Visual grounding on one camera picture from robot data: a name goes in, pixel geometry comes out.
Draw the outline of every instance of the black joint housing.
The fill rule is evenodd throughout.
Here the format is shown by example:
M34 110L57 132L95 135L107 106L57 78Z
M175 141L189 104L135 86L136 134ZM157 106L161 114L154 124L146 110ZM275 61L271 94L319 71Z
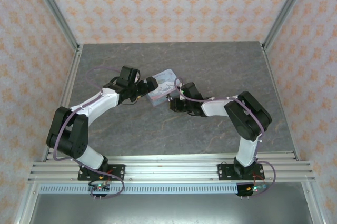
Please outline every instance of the black joint housing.
M65 107L56 110L47 137L49 147L54 148L58 133L71 112L69 108ZM57 150L76 159L84 153L88 145L89 119L86 115L75 114L71 123L68 123L68 126L70 125L73 125L72 130L65 129L63 131Z
M136 81L138 70L130 66L123 66L120 77L117 79L116 85L121 87L129 87Z
M154 77L148 77L137 84L137 96L144 96L158 88L157 80Z
M244 91L238 95L238 100L246 105L261 123L264 131L266 131L272 122L272 118L253 95L248 91ZM239 135L246 140L255 141L257 136L261 133L261 129L252 116L235 101L227 103L224 107Z
M181 91L184 96L188 98L197 100L204 99L193 82L183 85ZM195 102L188 99L180 100L180 98L174 98L170 101L170 109L175 112L188 112L188 114L192 116L206 117L201 105L202 102Z

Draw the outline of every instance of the black mounting plate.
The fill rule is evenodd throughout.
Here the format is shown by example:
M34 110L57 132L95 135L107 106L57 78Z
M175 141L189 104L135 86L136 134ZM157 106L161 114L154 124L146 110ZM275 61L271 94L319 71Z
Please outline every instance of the black mounting plate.
M217 165L217 175L219 180L254 180L253 173L261 176L263 179L264 172L260 172L263 170L262 164L255 164L252 169L244 174L242 178L235 172L234 164L218 164Z
M122 180L124 180L124 175L125 175L125 165L107 165L108 166L108 170L107 171L111 171L112 175L115 175L119 178L121 178ZM117 181L116 178L112 178L109 176L103 176L95 173L91 170L88 170L87 168L84 168L82 166L80 166L80 170L78 172L78 177L77 177L78 181Z

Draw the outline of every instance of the metal bracket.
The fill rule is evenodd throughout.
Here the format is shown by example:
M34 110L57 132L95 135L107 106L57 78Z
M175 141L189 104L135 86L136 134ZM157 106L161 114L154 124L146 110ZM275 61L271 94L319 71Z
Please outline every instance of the metal bracket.
M74 49L78 49L78 43L74 34L72 33L71 29L68 26L66 19L64 18L60 8L58 7L56 0L45 0L45 3L51 10L52 14L54 15L56 21L58 22L61 30L63 31L66 39L68 40L70 46Z
M124 180L124 174L125 174L125 165L108 165L108 173L111 173L112 175L115 175L122 180ZM102 176L100 174L97 174L91 170L88 170L85 167L80 166L80 170L78 171L78 181L117 181L118 179L112 178L109 176Z
M234 170L234 164L219 164L217 165L217 175L219 180L261 180L265 179L262 164L255 164L252 169L240 177Z

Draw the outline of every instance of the wire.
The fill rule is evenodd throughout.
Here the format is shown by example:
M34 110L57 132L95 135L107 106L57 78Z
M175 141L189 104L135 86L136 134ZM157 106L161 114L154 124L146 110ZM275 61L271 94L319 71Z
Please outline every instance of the wire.
M253 176L254 176L254 185L255 185L256 177L261 178L262 181L264 182L264 184L266 185L266 182L264 181L264 178L263 178L263 177L261 177L261 176L258 175L258 174L255 174L255 173L253 173Z
M135 105L138 101L138 98L136 99L136 101L134 103L131 103L131 104L125 104L125 103L121 103L122 105L125 105L125 106L132 106L132 105Z
M262 126L262 124L259 122L259 120L257 119L257 117L251 112L251 110L249 108L246 107L245 104L243 104L240 100L234 98L234 97L225 97L225 98L214 98L214 99L191 99L189 97L186 97L181 91L180 89L178 88L178 85L177 85L177 81L180 81L180 83L183 85L184 81L182 78L179 78L177 77L175 80L174 80L174 87L177 89L177 91L179 92L179 94L187 99L187 100L190 100L190 101L194 101L194 102L213 102L213 101L220 101L220 100L234 100L235 102L239 103L240 106L242 106L247 112L248 114L254 119L254 121L256 122L256 124L259 126L260 130L261 130L261 137L264 136L264 128Z
M119 181L122 183L122 188L120 189L119 192L117 192L117 193L115 193L115 194L111 194L111 195L107 195L107 196L103 197L104 199L108 199L108 198L116 197L116 196L118 196L119 194L121 194L121 193L124 191L124 189L125 189L124 181L123 181L120 177L118 177L118 176L116 176L116 175L113 175L113 174L106 173L106 172L102 172L102 171L99 171L99 170L95 170L95 169L93 169L93 168L91 168L91 167L89 167L89 166L87 166L87 165L81 163L80 161L78 161L78 160L76 160L76 159L74 159L74 158L71 158L71 157L57 158L57 148L58 148L58 144L60 143L61 136L62 136L62 134L63 134L63 132L64 132L64 130L65 130L65 127L66 127L67 124L69 123L69 121L72 119L72 117L73 117L78 111L80 111L81 109L83 109L83 108L85 108L85 107L91 105L92 103L98 101L98 100L102 97L102 95L103 95L103 90L101 89L101 87L100 87L99 85L93 83L93 82L92 82L91 80L89 80L89 78L88 78L89 73L92 72L92 71L94 71L94 70L96 70L96 69L107 69L107 70L112 70L112 71L118 72L118 73L120 72L119 70L117 70L117 69L115 69L115 68L109 68L109 67L105 67L105 66L98 66L98 67L92 68L92 69L90 69L89 71L86 72L86 74L85 74L86 81L87 81L90 85L92 85L92 86L96 87L98 90L100 90L100 92L99 92L99 94L97 95L96 98L94 98L93 100L89 101L88 103L86 103L86 104L82 105L81 107L77 108L76 110L74 110L74 111L68 116L68 118L64 121L64 123L63 123L63 125L62 125L62 127L61 127L61 129L60 129L60 131L59 131L59 133L58 133L58 135L57 135L57 138L56 138L56 142L55 142L55 145L54 145L54 151L53 151L53 158L54 158L55 161L62 161L62 160L68 160L68 159L70 159L70 160L72 160L72 161L78 163L78 164L81 165L82 167L84 167L84 168L86 168L86 169L88 169L88 170L91 170L92 172L95 172L95 173L101 174L101 175L105 175L105 176L110 176L110 177L112 177L112 178L115 178L115 179L119 180ZM90 196L93 197L94 199L96 198L96 196L93 195L93 189L90 191Z
M190 112L187 112L187 114L190 116L197 116L197 115L191 114Z
M111 174L112 170L109 170L107 173ZM110 177L107 178L107 181L110 181Z
M240 100L238 100L237 98L234 98L234 97L225 97L225 98L213 98L213 99L191 99L191 98L189 98L189 97L186 97L186 96L181 92L181 90L178 88L178 85L177 85L177 81L178 81L178 80L179 80L180 83L183 85L183 83L184 83L183 79L177 77L177 78L174 80L174 87L177 89L177 91L179 92L179 94L180 94L183 98L185 98L185 99L187 99L187 100L194 101L194 102L213 102L213 101L219 101L219 100L233 100L233 101L237 102L240 106L242 106L242 107L248 112L248 114L254 119L254 121L256 122L256 124L259 126L259 128L260 128L260 130L261 130L261 136L259 137L259 139L261 139L261 138L264 136L265 131L264 131L264 128L263 128L262 124L259 122L259 120L257 119L257 117L251 112L251 110L250 110L249 108L247 108L247 106L246 106L245 104L243 104L243 103L242 103ZM259 193L259 194L257 194L257 195L252 195L252 196L250 196L251 198L252 198L252 197L257 197L257 196L259 196L259 195L265 193L266 191L268 191L268 190L275 184L275 181L276 181L276 171L275 171L274 166L273 166L271 163L267 162L267 161L258 161L257 158L256 158L256 156L257 156L257 149L258 149L258 146L259 146L259 143L260 143L259 139L257 139L258 142L257 142L256 149L255 149L255 153L254 153L254 161L255 161L257 164L267 164L267 165L269 165L269 166L272 168L272 170L273 170L273 175L274 175L274 176L273 176L273 181L272 181L271 185L270 185L266 190L264 190L263 192L261 192L261 193Z

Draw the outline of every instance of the metal frame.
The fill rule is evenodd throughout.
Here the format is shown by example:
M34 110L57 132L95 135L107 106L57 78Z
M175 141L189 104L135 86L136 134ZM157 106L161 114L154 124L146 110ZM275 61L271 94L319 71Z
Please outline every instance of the metal frame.
M51 10L51 12L53 13L57 23L59 24L69 44L71 45L71 47L74 48L74 50L76 50L78 48L78 42L76 41L75 36L73 35L71 29L69 28L68 23L65 20L62 12L60 11L56 1L55 0L45 0L45 2L47 6L49 7L49 9Z
M75 49L74 58L69 69L67 82L65 83L61 106L68 106L71 97L75 76L80 61L83 46L79 46L65 18L63 17L55 0L45 0L51 9L69 44ZM277 98L281 104L281 110L287 123L288 118L283 111L281 97L275 84L272 70L269 65L266 51L271 47L282 24L287 18L296 0L286 0L278 17L276 18L266 40L262 44L272 82L276 90ZM319 187L315 181L310 162L299 161L298 148L294 142L295 152L271 152L259 153L260 160L272 163L277 171L276 182L301 182L308 202L309 210L314 223L329 223L322 201L319 197ZM41 185L57 183L58 185L80 185L85 182L77 181L78 166L71 161L61 164L52 160L51 149L45 148L42 162L33 164L29 175L27 189L19 207L15 223L29 223L39 195ZM134 186L140 183L156 185L167 183L190 183L197 185L220 185L222 181L217 178L216 164L223 161L232 162L235 154L199 154L199 155L164 155L164 156L119 156L108 157L110 163L127 164L125 172L126 185ZM268 166L264 166L266 178L272 179L272 172ZM235 184L244 181L227 181Z
M280 31L282 24L286 20L289 12L293 8L296 0L286 0L279 15L277 16L272 28L270 29L265 41L263 42L263 48L267 50L271 47L273 40L275 39L276 35Z
M80 63L82 49L83 49L83 44L80 44L78 46L78 49L76 49L74 52L73 60L68 69L67 78L63 86L62 95L61 95L61 99L60 99L58 106L67 107L69 105L70 97L72 95L72 90L73 90L73 86L75 83L77 68ZM43 154L41 158L42 162L46 161L48 152L49 152L49 147L46 145L43 150Z
M108 156L109 164L125 164L124 180L127 183L221 183L253 182L252 180L220 181L217 164L232 163L236 154ZM314 181L310 162L296 161L293 152L259 153L259 160L270 162L276 172L276 182ZM273 171L264 165L266 180L273 179ZM52 152L46 162L33 164L28 182L81 183L77 181L78 165L70 160L60 164L53 160Z

